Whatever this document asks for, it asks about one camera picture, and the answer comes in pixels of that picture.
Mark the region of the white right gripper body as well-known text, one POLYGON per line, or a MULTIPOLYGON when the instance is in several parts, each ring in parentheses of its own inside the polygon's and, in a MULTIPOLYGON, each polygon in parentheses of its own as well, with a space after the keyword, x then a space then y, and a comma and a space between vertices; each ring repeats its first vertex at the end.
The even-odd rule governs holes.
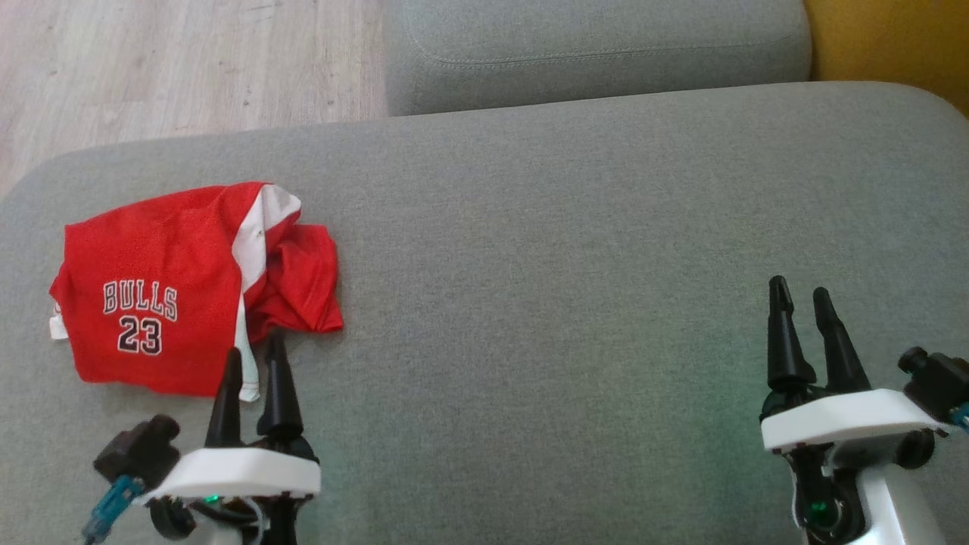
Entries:
POLYGON ((914 479, 941 424, 905 394, 835 394, 768 416, 765 449, 790 467, 790 516, 803 544, 938 544, 914 479))

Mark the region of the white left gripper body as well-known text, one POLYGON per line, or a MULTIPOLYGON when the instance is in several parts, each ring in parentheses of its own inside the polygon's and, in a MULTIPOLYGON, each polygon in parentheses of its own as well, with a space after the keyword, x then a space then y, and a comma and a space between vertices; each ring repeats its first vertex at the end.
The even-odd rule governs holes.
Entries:
POLYGON ((158 534, 185 544, 295 544, 321 492, 319 463, 259 447, 201 448, 141 497, 158 534))

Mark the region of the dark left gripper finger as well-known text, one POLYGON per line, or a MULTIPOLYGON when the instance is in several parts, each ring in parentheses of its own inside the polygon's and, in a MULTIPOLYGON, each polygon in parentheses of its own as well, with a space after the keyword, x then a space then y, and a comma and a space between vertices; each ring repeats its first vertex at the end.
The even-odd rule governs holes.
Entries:
POLYGON ((238 348, 227 353, 225 369, 209 418, 204 448, 236 448, 240 438, 240 406, 238 395, 242 388, 242 363, 238 348))
POLYGON ((304 420, 283 330, 270 332, 266 345, 266 370, 269 376, 263 413, 257 420, 257 434, 274 441, 294 441, 304 432, 304 420))

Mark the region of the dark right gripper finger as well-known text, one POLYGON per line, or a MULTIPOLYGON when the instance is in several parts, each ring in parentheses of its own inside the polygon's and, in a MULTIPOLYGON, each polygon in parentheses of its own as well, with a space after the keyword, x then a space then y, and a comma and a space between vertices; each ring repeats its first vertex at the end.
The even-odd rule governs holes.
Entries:
POLYGON ((806 392, 814 386, 817 376, 802 352, 793 323, 795 304, 784 276, 769 280, 768 302, 768 387, 776 393, 806 392))
POLYGON ((830 293, 817 287, 812 294, 815 323, 824 341, 826 391, 833 394, 868 392, 872 386, 846 327, 837 315, 830 293))

